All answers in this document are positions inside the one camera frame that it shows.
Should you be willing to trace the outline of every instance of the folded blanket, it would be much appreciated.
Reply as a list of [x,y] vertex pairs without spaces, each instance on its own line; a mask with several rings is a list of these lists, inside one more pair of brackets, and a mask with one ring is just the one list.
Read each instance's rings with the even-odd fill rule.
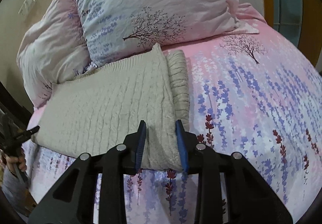
[[54,85],[34,141],[68,156],[98,155],[122,143],[144,120],[141,166],[180,170],[175,121],[181,119],[188,130],[188,110],[184,54],[165,57],[156,44],[150,52]]

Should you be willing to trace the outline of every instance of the electrical outlet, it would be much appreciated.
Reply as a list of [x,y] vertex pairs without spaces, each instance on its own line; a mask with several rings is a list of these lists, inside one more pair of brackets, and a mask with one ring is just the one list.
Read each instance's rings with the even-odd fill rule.
[[21,19],[24,21],[26,20],[28,14],[32,10],[33,6],[35,5],[36,0],[25,0],[23,5],[21,6],[18,15],[21,17]]

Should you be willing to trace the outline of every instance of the pink pillow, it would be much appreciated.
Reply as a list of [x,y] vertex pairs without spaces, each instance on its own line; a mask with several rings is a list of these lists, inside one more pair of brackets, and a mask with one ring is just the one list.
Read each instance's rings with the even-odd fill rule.
[[24,87],[36,108],[50,98],[53,83],[82,74],[89,62],[75,0],[53,0],[26,32],[17,54]]

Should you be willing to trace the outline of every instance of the white pillow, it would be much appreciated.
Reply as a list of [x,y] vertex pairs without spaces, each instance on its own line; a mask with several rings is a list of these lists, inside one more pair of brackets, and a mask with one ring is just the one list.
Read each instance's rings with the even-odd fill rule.
[[161,45],[219,34],[257,33],[235,18],[238,0],[76,0],[98,66]]
[[17,54],[26,92],[36,108],[50,98],[52,83],[82,74],[89,62],[75,0],[53,0],[26,32]]

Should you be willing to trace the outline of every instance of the pink bedsheet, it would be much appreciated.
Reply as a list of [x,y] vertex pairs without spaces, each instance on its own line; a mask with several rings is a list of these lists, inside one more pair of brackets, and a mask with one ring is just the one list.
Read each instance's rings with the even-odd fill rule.
[[[182,49],[187,59],[190,131],[217,152],[241,152],[295,223],[322,186],[322,79],[251,6],[241,5],[238,18],[260,34],[173,45],[165,54]],[[44,109],[34,112],[28,128],[37,125]],[[24,149],[30,192],[39,202],[74,159],[30,141]],[[128,223],[193,223],[196,184],[196,176],[172,171],[126,176]]]

